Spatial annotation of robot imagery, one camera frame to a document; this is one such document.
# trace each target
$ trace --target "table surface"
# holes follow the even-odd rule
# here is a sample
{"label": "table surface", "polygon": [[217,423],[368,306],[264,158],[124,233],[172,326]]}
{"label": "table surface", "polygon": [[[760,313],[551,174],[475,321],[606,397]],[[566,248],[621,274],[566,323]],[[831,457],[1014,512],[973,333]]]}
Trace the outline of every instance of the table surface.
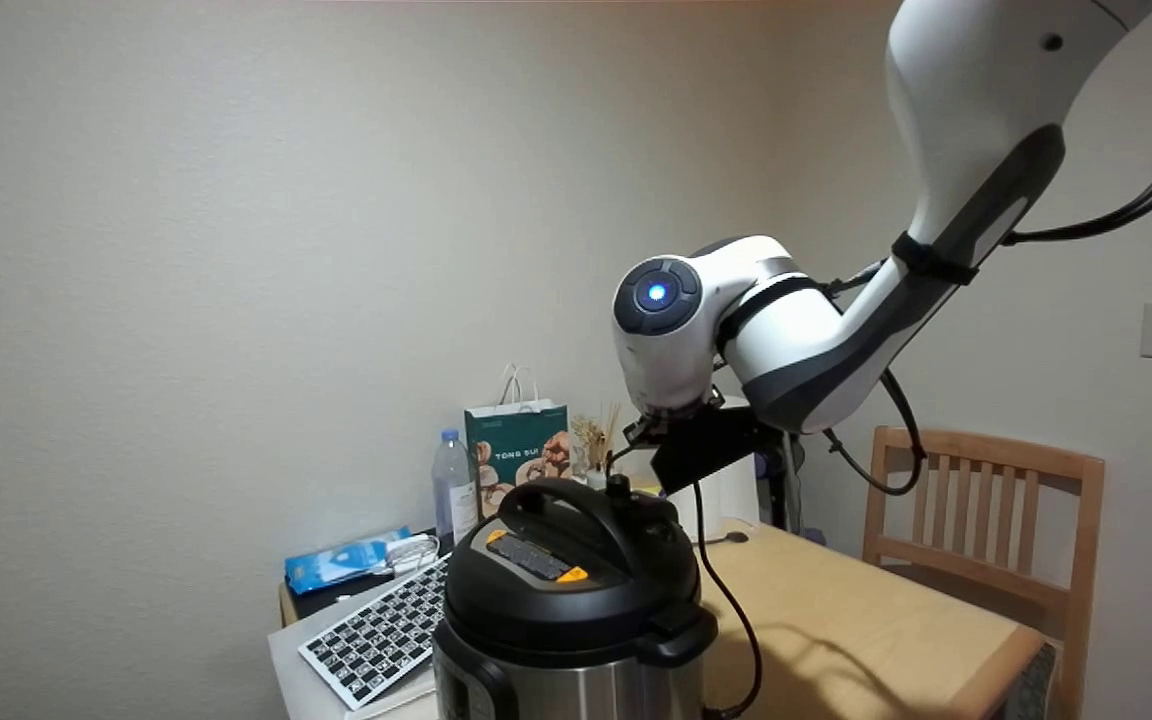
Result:
{"label": "table surface", "polygon": [[[747,545],[711,545],[711,567],[734,593],[763,646],[763,688],[747,720],[851,717],[986,717],[1037,658],[1044,634],[872,565],[774,531],[741,529]],[[306,670],[296,642],[368,597],[322,606],[267,634],[291,720],[347,717]],[[703,654],[703,703],[726,706],[751,682],[751,646],[726,601],[703,581],[721,641]],[[435,717],[430,670],[355,717]]]}

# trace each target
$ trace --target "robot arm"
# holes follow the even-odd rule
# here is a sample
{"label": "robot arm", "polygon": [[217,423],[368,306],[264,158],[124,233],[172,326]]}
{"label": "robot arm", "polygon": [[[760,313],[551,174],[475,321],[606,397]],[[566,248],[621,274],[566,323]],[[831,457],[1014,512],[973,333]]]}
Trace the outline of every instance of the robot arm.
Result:
{"label": "robot arm", "polygon": [[842,421],[973,281],[1062,158],[1059,119],[1152,0],[905,0],[889,87],[918,202],[838,313],[768,236],[650,254],[614,291],[614,347],[648,417],[709,404],[711,357],[780,432]]}

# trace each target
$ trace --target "pressure cooker lid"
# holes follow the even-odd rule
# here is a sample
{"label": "pressure cooker lid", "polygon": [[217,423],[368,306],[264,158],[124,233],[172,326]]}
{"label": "pressure cooker lid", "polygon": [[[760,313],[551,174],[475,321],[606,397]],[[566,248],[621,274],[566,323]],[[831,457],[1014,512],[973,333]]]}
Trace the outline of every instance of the pressure cooker lid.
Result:
{"label": "pressure cooker lid", "polygon": [[689,664],[715,622],[674,508],[622,480],[535,480],[505,497],[447,559],[444,622],[487,654],[577,666],[637,654]]}

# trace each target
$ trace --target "wooden chair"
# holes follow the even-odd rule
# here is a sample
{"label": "wooden chair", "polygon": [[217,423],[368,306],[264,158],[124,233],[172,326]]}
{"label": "wooden chair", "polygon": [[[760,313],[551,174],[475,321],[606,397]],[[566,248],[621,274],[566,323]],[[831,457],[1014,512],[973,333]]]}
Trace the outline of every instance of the wooden chair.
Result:
{"label": "wooden chair", "polygon": [[[862,559],[1053,634],[1053,717],[1080,717],[1104,462],[976,432],[941,428],[918,441],[918,487],[868,490]],[[909,432],[875,428],[872,477],[890,487],[909,472]]]}

